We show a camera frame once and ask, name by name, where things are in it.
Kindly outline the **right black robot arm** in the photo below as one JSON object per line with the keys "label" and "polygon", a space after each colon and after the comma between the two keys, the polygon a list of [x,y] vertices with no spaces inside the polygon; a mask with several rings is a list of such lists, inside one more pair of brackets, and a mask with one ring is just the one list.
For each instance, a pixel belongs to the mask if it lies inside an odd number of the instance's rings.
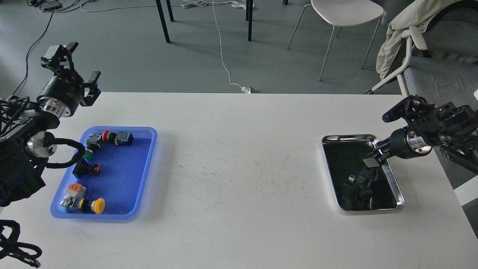
{"label": "right black robot arm", "polygon": [[477,172],[477,112],[470,106],[456,107],[452,102],[436,106],[410,95],[382,116],[386,123],[400,118],[407,125],[379,141],[363,159],[367,167],[383,165],[390,157],[422,157],[438,148],[448,159]]}

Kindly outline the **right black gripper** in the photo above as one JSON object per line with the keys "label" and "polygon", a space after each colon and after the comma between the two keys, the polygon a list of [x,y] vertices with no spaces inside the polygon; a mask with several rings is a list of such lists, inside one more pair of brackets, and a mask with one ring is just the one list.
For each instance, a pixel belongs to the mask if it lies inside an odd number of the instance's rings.
{"label": "right black gripper", "polygon": [[408,160],[423,157],[432,151],[432,147],[418,136],[413,129],[401,128],[392,132],[391,136],[376,143],[373,152],[363,157],[366,167],[379,167],[393,156]]}

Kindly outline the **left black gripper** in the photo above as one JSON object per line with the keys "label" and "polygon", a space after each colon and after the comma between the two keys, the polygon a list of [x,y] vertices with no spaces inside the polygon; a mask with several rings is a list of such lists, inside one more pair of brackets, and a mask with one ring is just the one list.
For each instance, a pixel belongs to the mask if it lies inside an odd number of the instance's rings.
{"label": "left black gripper", "polygon": [[97,84],[100,71],[93,71],[89,80],[84,82],[74,69],[72,53],[78,45],[78,42],[73,41],[67,45],[50,46],[40,58],[41,66],[51,70],[55,76],[43,88],[37,103],[42,107],[53,102],[62,103],[65,107],[62,117],[73,116],[79,105],[92,106],[101,94]]}

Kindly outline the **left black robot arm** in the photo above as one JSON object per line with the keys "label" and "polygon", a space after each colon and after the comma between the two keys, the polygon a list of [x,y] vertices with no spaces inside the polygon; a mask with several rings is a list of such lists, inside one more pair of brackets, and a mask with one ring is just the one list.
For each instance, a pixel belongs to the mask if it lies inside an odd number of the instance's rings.
{"label": "left black robot arm", "polygon": [[49,47],[41,58],[41,66],[53,72],[33,102],[29,97],[11,95],[1,99],[1,206],[29,198],[46,184],[41,178],[45,168],[75,167],[79,175],[99,174],[99,165],[90,166],[84,160],[86,148],[81,143],[56,138],[50,129],[58,128],[61,117],[71,117],[79,106],[92,106],[99,97],[99,71],[89,81],[74,69],[72,53],[78,46]]}

